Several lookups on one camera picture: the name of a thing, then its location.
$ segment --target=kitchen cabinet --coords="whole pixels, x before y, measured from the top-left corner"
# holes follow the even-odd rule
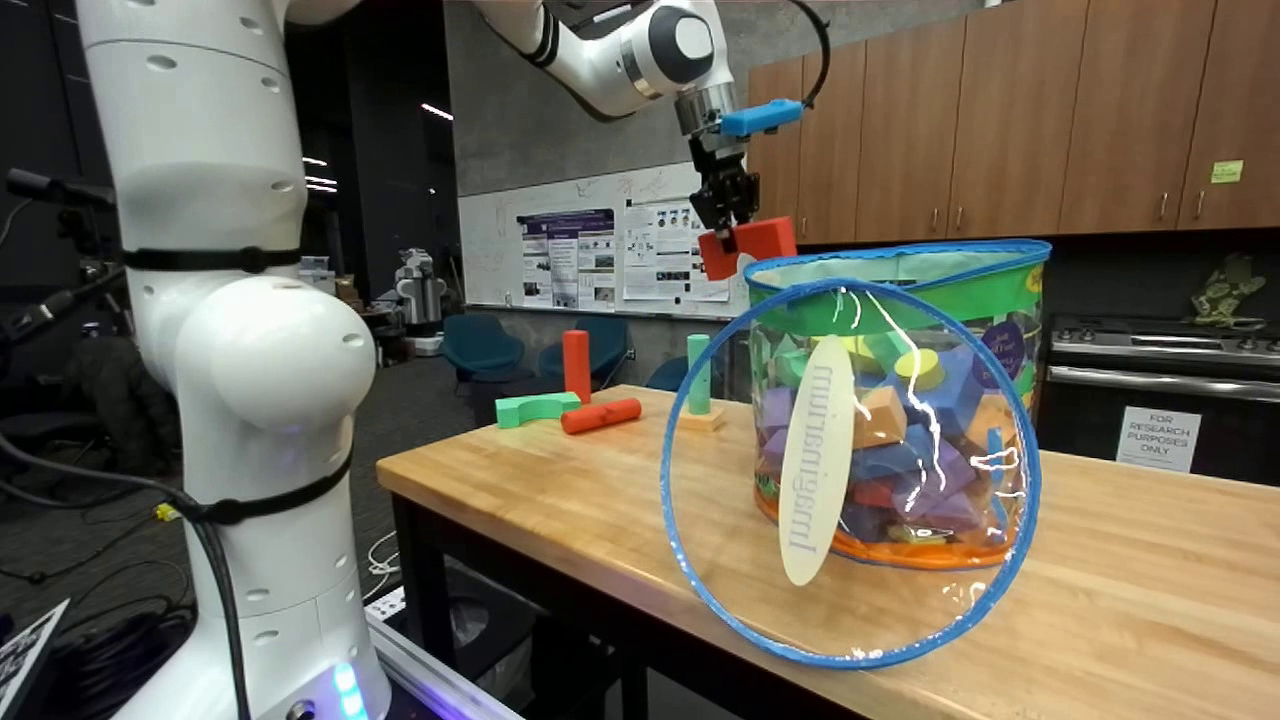
[[[946,211],[963,25],[867,39],[854,237],[935,237]]]
[[[946,237],[1055,231],[1088,0],[1027,0],[963,25]]]
[[[1212,10],[1212,0],[1088,3],[1059,231],[1174,229]]]
[[[864,45],[835,47],[828,83],[800,120],[794,229],[802,243],[847,243],[854,237],[864,58]],[[821,62],[821,55],[802,55],[802,91],[821,74]]]
[[[752,68],[749,103],[777,94],[800,94],[800,58]],[[761,172],[761,214],[794,214],[800,194],[800,123],[754,135],[749,142],[749,168]]]
[[[1203,58],[1182,229],[1280,224],[1280,0],[1218,0]]]

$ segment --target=wooden tabletop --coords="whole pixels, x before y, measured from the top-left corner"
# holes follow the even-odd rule
[[[380,482],[629,599],[864,714],[1274,714],[1280,493],[1044,452],[1030,554],[996,610],[954,643],[887,673],[810,673],[730,636],[683,584],[661,521],[661,428],[562,436],[475,428],[380,458]],[[674,515],[707,586],[800,647],[895,647],[938,627],[986,571],[895,571],[828,560],[781,581],[777,532],[752,502],[752,414],[679,432]]]

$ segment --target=whiteboard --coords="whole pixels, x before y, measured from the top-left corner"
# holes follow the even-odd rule
[[[707,280],[687,164],[458,198],[462,299],[532,311],[730,318],[743,282]]]

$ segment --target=wooden table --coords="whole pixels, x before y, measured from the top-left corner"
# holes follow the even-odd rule
[[[687,591],[654,482],[672,397],[613,397],[638,397],[645,420],[590,436],[475,428],[380,458],[410,608],[443,608],[424,576],[446,547],[743,714],[1280,710],[1280,488],[1044,452],[1040,534],[976,632],[887,673],[810,673],[754,650]],[[707,508],[719,534],[772,532],[752,508],[749,408],[716,408],[728,413],[724,432],[679,436],[674,500]],[[716,591],[772,564],[724,547]],[[429,610],[414,632],[443,647],[446,627]]]

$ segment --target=red object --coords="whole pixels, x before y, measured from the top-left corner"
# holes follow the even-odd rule
[[[567,436],[585,436],[595,428],[613,428],[613,424],[633,424],[638,420],[638,401],[635,397],[618,397],[618,401],[602,401],[602,405],[585,405],[558,414],[558,428]]]
[[[562,387],[590,405],[590,334],[585,328],[567,328],[558,334],[558,371],[562,371]]]
[[[700,253],[705,253],[705,271],[707,280],[724,280],[735,271],[735,257],[794,257],[794,224],[791,214],[767,214],[754,224],[735,224],[730,229],[730,243],[724,249],[716,231],[695,237]]]

